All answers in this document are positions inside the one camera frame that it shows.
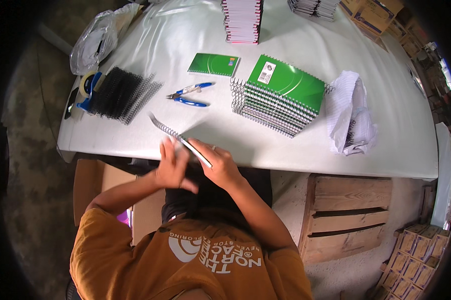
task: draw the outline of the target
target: clear plastic bag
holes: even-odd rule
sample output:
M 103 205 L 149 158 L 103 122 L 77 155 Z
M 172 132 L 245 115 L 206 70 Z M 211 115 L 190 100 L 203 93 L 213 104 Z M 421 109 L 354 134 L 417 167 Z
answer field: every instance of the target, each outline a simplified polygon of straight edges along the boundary
M 96 15 L 77 40 L 70 53 L 70 70 L 75 75 L 96 71 L 99 63 L 117 47 L 138 12 L 137 3 L 129 3 L 116 11 Z

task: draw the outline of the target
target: hand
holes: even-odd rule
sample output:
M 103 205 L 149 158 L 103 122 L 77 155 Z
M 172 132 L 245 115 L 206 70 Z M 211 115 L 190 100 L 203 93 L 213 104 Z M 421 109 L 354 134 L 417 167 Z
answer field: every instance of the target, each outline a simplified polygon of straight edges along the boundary
M 176 158 L 174 148 L 176 142 L 174 140 L 173 143 L 166 138 L 160 145 L 162 159 L 159 167 L 155 169 L 156 183 L 160 188 L 185 189 L 197 194 L 197 184 L 185 178 L 190 154 L 184 147 L 181 147 Z
M 200 161 L 205 176 L 213 183 L 229 191 L 229 189 L 236 188 L 245 181 L 229 151 L 219 147 L 212 149 L 212 145 L 196 139 L 188 139 L 188 142 L 212 164 L 212 167 L 209 168 Z

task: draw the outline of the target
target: small green notebook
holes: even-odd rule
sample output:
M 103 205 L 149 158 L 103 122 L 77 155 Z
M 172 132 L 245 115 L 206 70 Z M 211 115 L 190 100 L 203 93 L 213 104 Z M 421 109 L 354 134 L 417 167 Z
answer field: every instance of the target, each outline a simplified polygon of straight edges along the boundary
M 260 86 L 297 104 L 320 110 L 324 82 L 280 60 L 261 55 L 248 83 Z
M 232 77 L 238 62 L 236 56 L 197 53 L 187 71 Z

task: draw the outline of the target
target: wire cutters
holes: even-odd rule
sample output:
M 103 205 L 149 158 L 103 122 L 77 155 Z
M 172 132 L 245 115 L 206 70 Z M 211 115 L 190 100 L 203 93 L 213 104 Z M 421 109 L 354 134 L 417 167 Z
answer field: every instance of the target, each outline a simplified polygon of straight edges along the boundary
M 193 105 L 193 106 L 198 106 L 198 107 L 204 108 L 207 106 L 207 104 L 202 103 L 202 102 L 191 101 L 191 100 L 182 98 L 181 96 L 183 94 L 190 93 L 193 91 L 197 91 L 197 90 L 200 91 L 201 88 L 210 87 L 211 85 L 212 85 L 211 82 L 204 82 L 204 83 L 198 83 L 196 85 L 189 85 L 188 87 L 185 87 L 185 88 L 181 89 L 180 91 L 177 91 L 177 92 L 167 95 L 165 97 L 167 99 L 173 99 L 174 101 L 181 102 L 181 103 L 184 103 L 187 105 Z

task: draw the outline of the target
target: brown t-shirt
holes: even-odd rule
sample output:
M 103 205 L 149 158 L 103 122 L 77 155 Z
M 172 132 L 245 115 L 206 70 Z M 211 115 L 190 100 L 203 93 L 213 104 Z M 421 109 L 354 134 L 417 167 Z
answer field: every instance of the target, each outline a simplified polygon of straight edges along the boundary
M 70 257 L 82 299 L 169 300 L 191 289 L 214 300 L 312 299 L 295 251 L 264 252 L 229 225 L 175 220 L 131 242 L 130 228 L 109 213 L 84 214 Z

